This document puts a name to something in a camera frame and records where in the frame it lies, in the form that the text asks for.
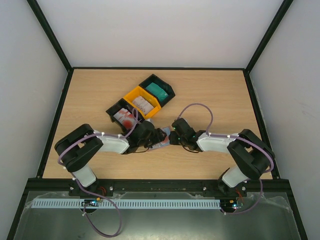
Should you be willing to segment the white pink card stack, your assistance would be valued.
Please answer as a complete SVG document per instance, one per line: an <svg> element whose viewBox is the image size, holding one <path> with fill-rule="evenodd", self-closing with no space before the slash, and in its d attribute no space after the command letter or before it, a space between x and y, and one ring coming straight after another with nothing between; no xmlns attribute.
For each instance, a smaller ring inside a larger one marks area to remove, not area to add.
<svg viewBox="0 0 320 240"><path fill-rule="evenodd" d="M153 109L153 105L150 104L146 99L144 99L142 96L136 97L132 103L139 109L141 112L146 116L149 114Z"/></svg>

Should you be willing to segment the black bin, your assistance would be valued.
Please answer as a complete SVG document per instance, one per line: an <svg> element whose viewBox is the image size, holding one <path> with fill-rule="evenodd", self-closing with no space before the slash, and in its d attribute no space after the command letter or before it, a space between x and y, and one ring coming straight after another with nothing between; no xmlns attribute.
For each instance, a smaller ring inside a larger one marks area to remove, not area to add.
<svg viewBox="0 0 320 240"><path fill-rule="evenodd" d="M164 107L176 96L173 88L155 74L151 74L139 86L154 96L161 107Z"/></svg>
<svg viewBox="0 0 320 240"><path fill-rule="evenodd" d="M109 115L110 120L119 125L123 132L126 132L133 127L135 116L138 116L138 124L145 120L139 111L134 113L134 107L124 98L121 98L113 106L107 109L106 113Z"/></svg>

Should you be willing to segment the yellow bin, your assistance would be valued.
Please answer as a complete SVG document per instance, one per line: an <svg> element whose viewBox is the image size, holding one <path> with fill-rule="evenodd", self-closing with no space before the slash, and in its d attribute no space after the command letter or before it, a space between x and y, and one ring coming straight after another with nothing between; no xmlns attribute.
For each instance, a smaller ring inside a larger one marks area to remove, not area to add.
<svg viewBox="0 0 320 240"><path fill-rule="evenodd" d="M127 93L123 99L138 109L144 119L150 119L162 108L158 100L140 86Z"/></svg>

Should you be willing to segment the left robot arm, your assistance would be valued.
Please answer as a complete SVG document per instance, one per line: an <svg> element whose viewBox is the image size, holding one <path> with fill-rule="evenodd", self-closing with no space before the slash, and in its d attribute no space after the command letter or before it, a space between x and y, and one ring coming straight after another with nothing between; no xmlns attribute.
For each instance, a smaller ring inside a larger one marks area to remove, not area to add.
<svg viewBox="0 0 320 240"><path fill-rule="evenodd" d="M62 165L82 187L87 188L97 181L89 161L98 152L120 155L135 153L139 148L150 150L169 138L169 132L156 128L150 121L135 123L120 134L94 130L83 124L60 139L54 146L58 164Z"/></svg>

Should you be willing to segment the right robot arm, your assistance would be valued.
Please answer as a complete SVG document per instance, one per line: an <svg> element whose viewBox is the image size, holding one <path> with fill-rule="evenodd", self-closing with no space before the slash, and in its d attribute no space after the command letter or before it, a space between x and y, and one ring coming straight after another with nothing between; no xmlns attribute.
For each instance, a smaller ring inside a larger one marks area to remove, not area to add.
<svg viewBox="0 0 320 240"><path fill-rule="evenodd" d="M233 193L240 183L259 180L262 174L274 169L274 152L249 129L234 134L195 131L183 118L171 126L171 145L193 153L220 152L232 156L236 166L228 168L217 180L218 191L224 196Z"/></svg>

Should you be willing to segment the red white card stack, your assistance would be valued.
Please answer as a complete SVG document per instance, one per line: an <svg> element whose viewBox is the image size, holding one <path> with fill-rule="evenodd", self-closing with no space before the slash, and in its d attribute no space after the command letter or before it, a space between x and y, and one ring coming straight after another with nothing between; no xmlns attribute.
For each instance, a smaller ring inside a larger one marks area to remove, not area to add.
<svg viewBox="0 0 320 240"><path fill-rule="evenodd" d="M132 112L125 108L121 108L118 112L116 112L113 117L126 129L131 129L134 124L138 124L139 121L136 120L136 116L138 115L138 110L133 108Z"/></svg>

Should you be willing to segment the teal card stack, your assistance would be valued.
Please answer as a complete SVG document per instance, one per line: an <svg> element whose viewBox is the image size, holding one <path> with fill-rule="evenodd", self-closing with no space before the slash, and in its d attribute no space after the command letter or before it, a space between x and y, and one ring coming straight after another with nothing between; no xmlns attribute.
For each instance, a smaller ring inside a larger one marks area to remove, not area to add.
<svg viewBox="0 0 320 240"><path fill-rule="evenodd" d="M150 83L145 89L157 97L159 102L164 101L169 96L165 90L154 82Z"/></svg>

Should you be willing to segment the black enclosure frame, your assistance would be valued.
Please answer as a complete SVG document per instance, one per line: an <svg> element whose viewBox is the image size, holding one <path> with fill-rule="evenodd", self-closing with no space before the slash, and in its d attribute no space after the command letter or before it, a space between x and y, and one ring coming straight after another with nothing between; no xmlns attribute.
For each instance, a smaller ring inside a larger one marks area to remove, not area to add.
<svg viewBox="0 0 320 240"><path fill-rule="evenodd" d="M36 188L41 188L41 189L48 189L48 190L55 190L55 189L65 189L67 187L67 180L63 179L53 179L53 180L48 180L45 181L43 180L43 172L47 163L47 159L49 156L49 148L51 147L53 143L53 137L54 133L57 130L58 126L58 121L60 119L63 105L65 103L65 99L67 97L67 92L71 83L71 78L74 73L75 68L71 66L69 63L58 39L56 38L49 22L47 21L45 14L43 13L39 3L36 0L29 0L27 2L33 11L35 17L37 18L38 22L40 23L42 29L44 30L46 36L48 37L51 45L53 46L54 50L58 54L60 60L62 61L62 64L64 65L66 71L67 71L67 77L62 89L62 94L59 99L58 107L54 115L53 123L50 128L50 132L48 135L48 139L44 148L44 152L40 161L40 165L37 171L37 175L34 178L30 178L27 181L26 187L24 189L24 192L22 194L21 200L19 202L18 208L16 210L11 228L9 230L7 239L12 240L17 234L17 229L18 229L18 224L21 220L22 213L23 213L23 207L26 203L27 200L27 194L29 191L34 190ZM262 40L260 41L257 49L255 50L252 58L250 59L247 67L241 68L241 71L243 72L244 79L246 82L247 90L250 96L251 104L253 107L253 111L255 114L256 122L258 125L259 132L262 137L262 141L267 145L270 146L270 140L269 136L267 133L266 125L264 118L262 116L262 112L259 106L259 101L257 98L257 95L255 93L253 83L250 77L250 72L253 70L255 64L257 63L258 59L262 55L264 49L266 48L267 44L269 43L271 37L273 36L274 32L276 31L277 27L281 23L282 19L284 18L285 14L287 13L288 9L290 8L291 4L293 3L293 0L283 0L279 9L277 10L275 16L273 17L268 29L266 30L265 34L263 35ZM290 186L290 183L287 179L282 179L280 177L280 173L277 167L274 168L271 172L272 179L271 180L265 180L265 183L267 184L266 190L270 192L279 192L281 190L286 190L287 191L287 196L289 200L290 207L293 211L293 216L295 220L295 224L297 226L297 230L299 233L299 236L302 240L306 240L307 234L305 231L305 228L303 226L302 219L300 217L300 213Z"/></svg>

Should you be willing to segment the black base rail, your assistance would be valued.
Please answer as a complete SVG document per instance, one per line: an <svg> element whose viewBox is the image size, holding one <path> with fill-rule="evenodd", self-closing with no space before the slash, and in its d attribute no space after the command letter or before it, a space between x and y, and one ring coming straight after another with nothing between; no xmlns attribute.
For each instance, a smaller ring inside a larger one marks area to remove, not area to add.
<svg viewBox="0 0 320 240"><path fill-rule="evenodd" d="M222 182L210 180L137 180L137 179L99 179L85 190L104 194L107 197L114 193L189 193L200 194L204 197L237 197L238 194L245 196L248 192L258 193L260 182L250 180L242 182L234 188L227 189ZM71 179L54 178L30 178L24 189L24 194L29 191L60 192L67 191L71 196L85 197L88 194L83 192L78 184Z"/></svg>

